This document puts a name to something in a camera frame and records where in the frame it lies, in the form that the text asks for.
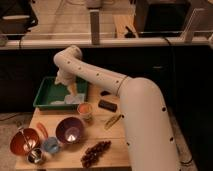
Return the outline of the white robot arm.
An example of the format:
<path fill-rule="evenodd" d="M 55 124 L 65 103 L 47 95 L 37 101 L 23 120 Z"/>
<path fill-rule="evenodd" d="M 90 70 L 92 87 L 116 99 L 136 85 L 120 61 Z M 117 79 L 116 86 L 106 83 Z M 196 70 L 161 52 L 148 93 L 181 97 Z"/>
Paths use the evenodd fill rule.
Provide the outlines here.
<path fill-rule="evenodd" d="M 132 171 L 180 171 L 180 161 L 167 107 L 160 88 L 150 79 L 132 78 L 87 64 L 72 45 L 54 56 L 56 80 L 66 86 L 75 76 L 120 98 L 125 140 Z"/>

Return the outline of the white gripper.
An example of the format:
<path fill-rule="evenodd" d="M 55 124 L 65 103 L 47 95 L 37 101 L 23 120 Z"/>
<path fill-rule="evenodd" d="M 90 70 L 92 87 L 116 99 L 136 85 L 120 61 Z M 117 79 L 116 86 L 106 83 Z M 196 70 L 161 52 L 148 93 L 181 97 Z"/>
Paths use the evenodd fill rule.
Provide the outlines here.
<path fill-rule="evenodd" d="M 63 84 L 67 86 L 68 91 L 73 95 L 77 95 L 77 84 L 76 76 L 74 74 L 68 73 L 62 69 L 59 69 L 57 72 L 57 76 L 55 78 L 56 84 Z"/>

